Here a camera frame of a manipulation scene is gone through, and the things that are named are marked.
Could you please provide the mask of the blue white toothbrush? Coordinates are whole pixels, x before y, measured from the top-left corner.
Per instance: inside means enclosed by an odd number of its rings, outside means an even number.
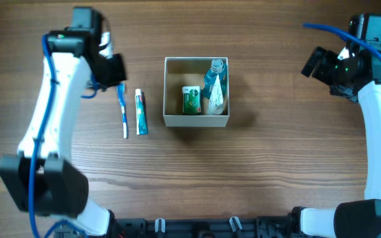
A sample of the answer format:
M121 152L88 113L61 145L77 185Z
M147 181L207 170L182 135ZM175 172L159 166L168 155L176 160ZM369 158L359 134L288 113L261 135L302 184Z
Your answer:
M118 95L120 110L122 113L123 138L127 139L128 138L128 123L127 123L127 117L126 117L126 103L124 100L124 92L125 92L125 84L121 83L117 86L117 95Z

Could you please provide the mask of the teal toothpaste tube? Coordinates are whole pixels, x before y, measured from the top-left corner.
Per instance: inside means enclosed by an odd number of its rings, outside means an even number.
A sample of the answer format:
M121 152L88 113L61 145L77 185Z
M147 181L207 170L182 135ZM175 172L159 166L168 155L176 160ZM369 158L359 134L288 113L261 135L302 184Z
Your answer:
M148 125L146 122L145 106L144 106L144 97L140 89L135 91L135 100L136 100L136 121L137 121L137 135L146 135L148 134Z

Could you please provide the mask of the green white soap box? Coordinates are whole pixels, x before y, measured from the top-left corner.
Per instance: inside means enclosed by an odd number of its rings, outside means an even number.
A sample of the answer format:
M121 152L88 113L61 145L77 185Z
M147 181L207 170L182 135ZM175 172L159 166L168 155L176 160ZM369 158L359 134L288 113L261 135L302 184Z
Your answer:
M202 112L200 101L200 86L185 86L182 88L183 114L198 115Z

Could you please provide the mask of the blue mouthwash bottle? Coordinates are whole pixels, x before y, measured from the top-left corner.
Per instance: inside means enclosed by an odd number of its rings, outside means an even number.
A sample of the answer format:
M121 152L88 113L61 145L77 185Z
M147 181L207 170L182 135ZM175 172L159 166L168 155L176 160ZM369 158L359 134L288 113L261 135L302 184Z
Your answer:
M227 70L228 70L227 65L220 58L216 58L212 60L210 69L207 71L206 75L204 76L204 88L202 90L202 94L205 98L207 99L210 98L210 95L211 95L211 92L217 77L219 77L219 80L220 80L222 93L224 96L226 95Z

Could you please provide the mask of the white lotion tube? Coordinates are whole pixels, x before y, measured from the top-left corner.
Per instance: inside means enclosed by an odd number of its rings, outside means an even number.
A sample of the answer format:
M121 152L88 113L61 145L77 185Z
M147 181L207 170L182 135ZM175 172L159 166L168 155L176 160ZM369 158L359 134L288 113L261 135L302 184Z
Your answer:
M220 78L217 75L211 95L208 101L207 115L220 115L224 110L224 96L220 84Z

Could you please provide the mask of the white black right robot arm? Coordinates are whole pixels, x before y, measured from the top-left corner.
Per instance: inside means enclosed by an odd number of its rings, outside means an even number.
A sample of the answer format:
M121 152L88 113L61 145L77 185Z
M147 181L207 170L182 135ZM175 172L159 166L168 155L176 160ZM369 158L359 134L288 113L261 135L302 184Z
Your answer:
M347 58L317 47L302 75L330 88L333 96L359 103L366 131L367 179L363 200L336 208L304 208L299 230L310 237L381 237L381 52L362 48Z

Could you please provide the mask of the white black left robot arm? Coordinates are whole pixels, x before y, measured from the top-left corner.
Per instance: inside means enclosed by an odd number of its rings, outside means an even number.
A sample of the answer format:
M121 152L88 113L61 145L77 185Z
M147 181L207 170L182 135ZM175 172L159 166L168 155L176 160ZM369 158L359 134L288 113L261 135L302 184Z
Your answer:
M0 160L0 177L18 209L36 218L51 217L82 237L120 237L112 211L89 197L87 177L71 162L71 141L85 90L94 93L125 78L124 64L112 49L109 32L57 30L42 38L42 86L29 127L14 156Z

